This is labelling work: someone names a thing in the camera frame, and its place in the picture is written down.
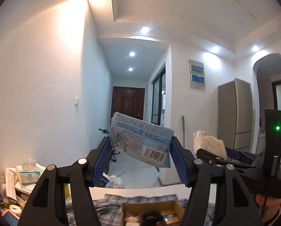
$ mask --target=tile floor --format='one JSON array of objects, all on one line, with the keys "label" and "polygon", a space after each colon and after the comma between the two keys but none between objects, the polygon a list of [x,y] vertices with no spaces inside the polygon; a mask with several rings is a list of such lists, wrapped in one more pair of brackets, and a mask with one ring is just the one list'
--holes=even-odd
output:
[{"label": "tile floor", "polygon": [[158,171],[154,166],[136,160],[120,153],[115,156],[117,162],[110,162],[108,175],[120,175],[123,185],[127,189],[142,189],[160,187],[157,181]]}]

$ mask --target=hand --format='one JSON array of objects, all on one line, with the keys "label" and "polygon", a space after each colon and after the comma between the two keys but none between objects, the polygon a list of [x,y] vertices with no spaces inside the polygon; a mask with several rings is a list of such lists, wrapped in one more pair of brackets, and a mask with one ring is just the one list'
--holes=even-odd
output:
[{"label": "hand", "polygon": [[[256,196],[256,203],[258,205],[263,206],[264,200],[265,200],[265,196],[263,196],[261,194]],[[280,207],[280,204],[281,204],[281,199],[267,197],[267,201],[266,201],[267,210],[265,211],[264,217],[262,219],[263,223],[272,219],[276,215],[276,213]]]}]

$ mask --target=blue snack package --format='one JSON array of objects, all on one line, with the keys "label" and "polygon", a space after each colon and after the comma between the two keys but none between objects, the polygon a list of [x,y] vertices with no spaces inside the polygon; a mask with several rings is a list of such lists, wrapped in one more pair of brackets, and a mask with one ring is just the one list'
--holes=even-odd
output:
[{"label": "blue snack package", "polygon": [[171,167],[172,129],[116,112],[109,134],[112,149],[155,167]]}]

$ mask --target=blue gripper pad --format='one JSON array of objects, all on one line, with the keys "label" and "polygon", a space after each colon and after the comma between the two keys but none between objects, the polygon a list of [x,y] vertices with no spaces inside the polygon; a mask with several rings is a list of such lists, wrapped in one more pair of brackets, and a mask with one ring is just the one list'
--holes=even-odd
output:
[{"label": "blue gripper pad", "polygon": [[234,159],[234,160],[239,160],[241,158],[241,153],[239,151],[229,149],[229,148],[225,148],[225,149],[226,149],[227,156],[229,158]]},{"label": "blue gripper pad", "polygon": [[[104,137],[99,147],[91,151],[92,157],[87,157],[90,162],[90,166],[93,167],[93,176],[91,185],[95,186],[102,178],[103,172],[107,165],[109,156],[111,153],[110,137]],[[95,158],[95,163],[91,164],[91,159]]]},{"label": "blue gripper pad", "polygon": [[182,148],[177,137],[172,137],[171,148],[170,148],[171,157],[175,164],[176,171],[178,173],[180,181],[183,184],[185,184],[186,187],[189,187],[190,179],[188,176],[188,166],[181,153],[184,151],[187,151],[187,150]]}]

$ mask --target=barcode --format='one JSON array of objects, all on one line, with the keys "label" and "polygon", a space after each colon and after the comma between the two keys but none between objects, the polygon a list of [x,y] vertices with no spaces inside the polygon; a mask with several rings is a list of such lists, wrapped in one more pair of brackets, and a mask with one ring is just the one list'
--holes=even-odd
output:
[{"label": "barcode", "polygon": [[150,149],[150,148],[146,147],[146,150],[142,155],[146,156],[147,158],[158,161],[160,163],[163,163],[163,159],[164,159],[166,154],[162,153],[162,152],[159,152],[155,149]]}]

